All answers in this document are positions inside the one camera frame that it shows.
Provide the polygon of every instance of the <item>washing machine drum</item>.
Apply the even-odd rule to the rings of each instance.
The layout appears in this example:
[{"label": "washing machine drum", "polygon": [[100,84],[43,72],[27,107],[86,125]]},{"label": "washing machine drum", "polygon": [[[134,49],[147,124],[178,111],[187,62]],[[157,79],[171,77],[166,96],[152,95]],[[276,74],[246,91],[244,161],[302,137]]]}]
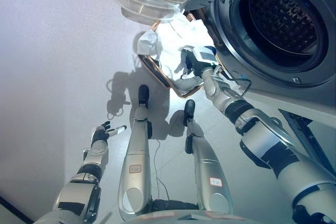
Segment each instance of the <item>washing machine drum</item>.
[{"label": "washing machine drum", "polygon": [[270,82],[320,86],[335,75],[336,0],[214,0],[212,23],[244,66]]}]

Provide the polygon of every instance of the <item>white cloth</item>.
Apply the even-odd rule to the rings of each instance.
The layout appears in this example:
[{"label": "white cloth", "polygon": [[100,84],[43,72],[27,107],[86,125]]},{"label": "white cloth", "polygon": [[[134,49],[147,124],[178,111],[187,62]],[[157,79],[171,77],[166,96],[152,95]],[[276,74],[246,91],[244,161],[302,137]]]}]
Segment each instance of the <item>white cloth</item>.
[{"label": "white cloth", "polygon": [[186,77],[187,79],[181,79],[186,73],[185,59],[181,59],[181,50],[185,46],[214,46],[203,21],[189,22],[181,14],[169,23],[160,23],[155,33],[157,40],[150,31],[139,39],[138,54],[150,55],[153,59],[159,60],[163,73],[182,94],[201,84],[201,78],[193,74]]}]

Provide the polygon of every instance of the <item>robot forearm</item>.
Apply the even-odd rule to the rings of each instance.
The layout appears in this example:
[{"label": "robot forearm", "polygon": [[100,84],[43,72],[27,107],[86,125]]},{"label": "robot forearm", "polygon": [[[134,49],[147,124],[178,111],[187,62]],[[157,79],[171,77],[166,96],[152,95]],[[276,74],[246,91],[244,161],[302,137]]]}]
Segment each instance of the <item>robot forearm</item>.
[{"label": "robot forearm", "polygon": [[100,179],[108,163],[107,139],[126,128],[108,130],[109,122],[96,128],[91,148],[85,149],[84,160],[77,174],[59,193],[53,212],[40,218],[36,223],[93,223],[97,218]]},{"label": "robot forearm", "polygon": [[327,216],[326,223],[329,219],[336,222],[336,178],[299,153],[277,121],[231,90],[213,68],[204,69],[202,79],[207,98],[242,135],[240,146],[244,153],[256,165],[274,171],[292,201],[294,220],[315,223],[309,221],[320,221]]}]

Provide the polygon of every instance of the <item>black cable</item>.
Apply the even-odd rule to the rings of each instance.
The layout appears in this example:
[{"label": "black cable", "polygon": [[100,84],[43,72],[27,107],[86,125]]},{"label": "black cable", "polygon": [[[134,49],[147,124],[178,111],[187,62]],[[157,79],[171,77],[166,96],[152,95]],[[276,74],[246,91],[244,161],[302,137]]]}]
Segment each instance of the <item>black cable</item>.
[{"label": "black cable", "polygon": [[168,194],[168,190],[167,190],[167,188],[166,188],[166,186],[165,186],[165,184],[157,177],[157,169],[156,169],[156,164],[155,164],[155,158],[156,158],[156,154],[157,154],[157,152],[158,152],[158,150],[159,150],[159,148],[160,148],[160,146],[161,146],[161,142],[159,141],[159,140],[156,140],[157,142],[158,142],[158,147],[156,148],[156,151],[155,151],[155,154],[154,154],[154,169],[155,169],[155,173],[156,173],[156,185],[157,185],[157,197],[158,197],[158,199],[160,199],[160,191],[159,191],[159,182],[163,185],[163,187],[164,187],[164,189],[166,190],[166,194],[167,194],[167,198],[168,198],[168,200],[170,200],[169,199],[169,194]]},{"label": "black cable", "polygon": [[229,81],[247,81],[248,82],[248,86],[246,87],[246,89],[242,93],[241,97],[243,97],[247,93],[247,91],[250,89],[250,87],[252,85],[252,81],[250,79],[247,79],[247,78],[230,78],[226,74],[226,72],[224,72],[224,71],[222,71],[221,74]]}]

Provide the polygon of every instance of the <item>floor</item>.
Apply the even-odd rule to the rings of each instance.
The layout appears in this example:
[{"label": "floor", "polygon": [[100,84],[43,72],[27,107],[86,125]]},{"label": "floor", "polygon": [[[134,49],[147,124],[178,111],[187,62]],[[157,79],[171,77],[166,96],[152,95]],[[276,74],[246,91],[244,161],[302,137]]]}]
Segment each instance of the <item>floor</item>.
[{"label": "floor", "polygon": [[[193,157],[184,152],[185,100],[162,87],[136,55],[137,39],[148,27],[125,19],[112,0],[0,0],[0,6],[1,195],[32,219],[45,214],[77,172],[92,129],[111,119],[113,126],[128,129],[109,140],[96,223],[121,223],[119,176],[138,87],[144,83],[150,89],[153,123],[153,198],[166,199],[162,186],[158,195],[153,166],[160,141],[156,166],[170,198],[196,202]],[[191,99],[195,119],[222,164],[235,214],[293,223],[290,202],[273,173],[245,156],[233,125],[203,90]],[[277,108],[250,102],[280,117]]]}]

